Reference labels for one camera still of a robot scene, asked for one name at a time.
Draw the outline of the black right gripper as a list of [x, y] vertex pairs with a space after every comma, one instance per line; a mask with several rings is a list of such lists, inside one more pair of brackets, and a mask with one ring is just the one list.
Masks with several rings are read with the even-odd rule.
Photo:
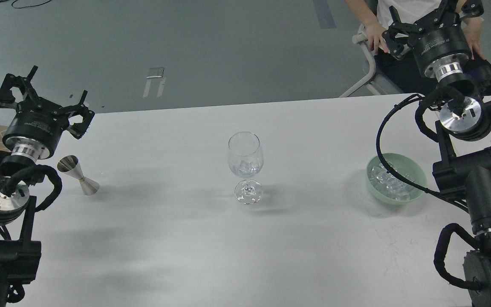
[[[471, 58], [461, 22], [467, 26], [481, 27], [485, 21], [481, 17], [484, 9], [481, 0], [442, 0], [438, 18], [420, 22], [419, 33], [416, 33], [416, 24], [404, 23], [398, 10], [390, 6], [392, 23], [382, 36], [396, 60], [403, 60], [411, 48], [422, 77], [446, 78], [462, 73], [464, 65]], [[401, 41], [398, 35], [409, 36], [408, 41]]]

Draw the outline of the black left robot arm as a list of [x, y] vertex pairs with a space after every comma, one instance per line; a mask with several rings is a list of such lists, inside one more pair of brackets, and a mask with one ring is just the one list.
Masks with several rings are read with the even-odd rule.
[[32, 239], [35, 214], [62, 192], [56, 169], [39, 161], [55, 154], [64, 132], [82, 138], [94, 117], [87, 91], [66, 107], [39, 96], [31, 84], [37, 69], [7, 74], [0, 86], [0, 108], [15, 110], [0, 151], [0, 307], [20, 302], [35, 280], [42, 256], [41, 242]]

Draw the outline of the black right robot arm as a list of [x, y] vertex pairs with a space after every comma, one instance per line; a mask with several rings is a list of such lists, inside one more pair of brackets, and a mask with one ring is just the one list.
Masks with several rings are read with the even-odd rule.
[[472, 56], [461, 21], [483, 14], [480, 0], [468, 0], [456, 12], [456, 0], [414, 23], [404, 23], [390, 6], [392, 23], [383, 37], [397, 59], [412, 51], [419, 73], [435, 78], [435, 90], [410, 96], [390, 112], [418, 101], [419, 130], [439, 145], [442, 159], [433, 165], [439, 192], [412, 186], [462, 208], [472, 232], [451, 223], [439, 235], [434, 266], [449, 284], [469, 291], [472, 306], [491, 307], [491, 101], [483, 102], [491, 70], [481, 66], [464, 72]]

